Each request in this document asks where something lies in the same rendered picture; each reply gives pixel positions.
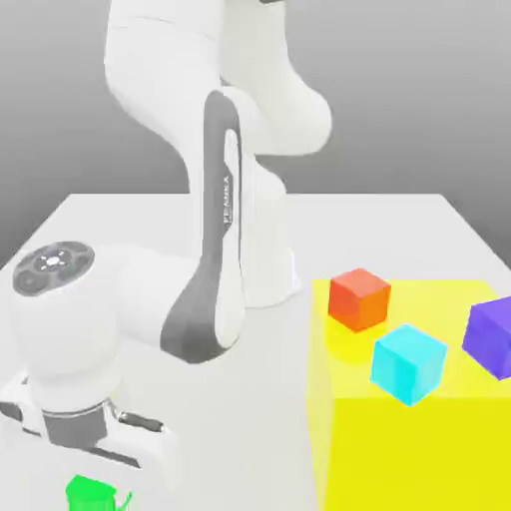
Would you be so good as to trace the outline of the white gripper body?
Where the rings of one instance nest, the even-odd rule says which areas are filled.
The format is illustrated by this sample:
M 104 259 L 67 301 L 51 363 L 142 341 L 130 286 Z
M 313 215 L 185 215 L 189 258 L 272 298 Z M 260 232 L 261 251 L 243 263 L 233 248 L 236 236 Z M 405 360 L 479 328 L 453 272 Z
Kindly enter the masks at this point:
M 0 421 L 0 491 L 21 502 L 63 504 L 74 476 L 105 482 L 136 504 L 168 497 L 180 477 L 179 443 L 165 427 L 147 429 L 106 421 L 87 431 L 78 427 L 57 444 L 41 428 Z

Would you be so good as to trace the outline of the small green cube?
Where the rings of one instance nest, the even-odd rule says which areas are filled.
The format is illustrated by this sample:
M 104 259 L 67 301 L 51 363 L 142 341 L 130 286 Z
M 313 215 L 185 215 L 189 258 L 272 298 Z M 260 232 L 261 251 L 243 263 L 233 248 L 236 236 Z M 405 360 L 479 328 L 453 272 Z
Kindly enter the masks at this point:
M 76 475 L 66 486 L 68 511 L 126 511 L 133 498 L 129 492 L 122 504 L 117 489 L 104 482 Z

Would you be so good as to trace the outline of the small red cube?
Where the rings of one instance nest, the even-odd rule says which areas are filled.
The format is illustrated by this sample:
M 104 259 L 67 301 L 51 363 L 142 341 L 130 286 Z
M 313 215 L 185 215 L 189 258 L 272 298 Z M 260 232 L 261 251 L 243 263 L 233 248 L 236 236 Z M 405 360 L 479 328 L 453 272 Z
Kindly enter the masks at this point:
M 360 332 L 387 318 L 391 284 L 364 268 L 333 277 L 329 282 L 328 315 Z

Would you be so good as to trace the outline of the small cyan cube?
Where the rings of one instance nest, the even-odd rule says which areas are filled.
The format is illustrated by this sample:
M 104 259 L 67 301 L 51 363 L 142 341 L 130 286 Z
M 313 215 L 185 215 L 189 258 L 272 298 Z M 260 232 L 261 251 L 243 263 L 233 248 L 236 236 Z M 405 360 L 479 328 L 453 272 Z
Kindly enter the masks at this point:
M 406 406 L 435 390 L 442 378 L 448 346 L 410 324 L 403 324 L 373 347 L 369 379 Z

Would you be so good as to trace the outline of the small purple cube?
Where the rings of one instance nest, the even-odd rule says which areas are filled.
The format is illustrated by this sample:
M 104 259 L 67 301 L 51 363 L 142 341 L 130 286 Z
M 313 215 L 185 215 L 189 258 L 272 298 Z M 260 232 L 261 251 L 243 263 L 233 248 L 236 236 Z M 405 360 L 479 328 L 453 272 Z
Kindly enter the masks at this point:
M 511 378 L 511 295 L 470 307 L 462 348 L 496 379 Z

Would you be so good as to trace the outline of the large yellow box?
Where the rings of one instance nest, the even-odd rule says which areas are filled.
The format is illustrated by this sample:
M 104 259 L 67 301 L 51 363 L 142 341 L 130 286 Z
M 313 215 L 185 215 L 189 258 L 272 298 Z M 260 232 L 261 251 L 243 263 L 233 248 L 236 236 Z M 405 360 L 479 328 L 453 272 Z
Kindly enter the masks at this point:
M 306 411 L 319 511 L 511 511 L 511 378 L 461 347 L 481 280 L 394 280 L 385 323 L 355 333 L 311 289 Z M 370 381 L 374 342 L 410 324 L 445 343 L 437 389 L 406 406 Z

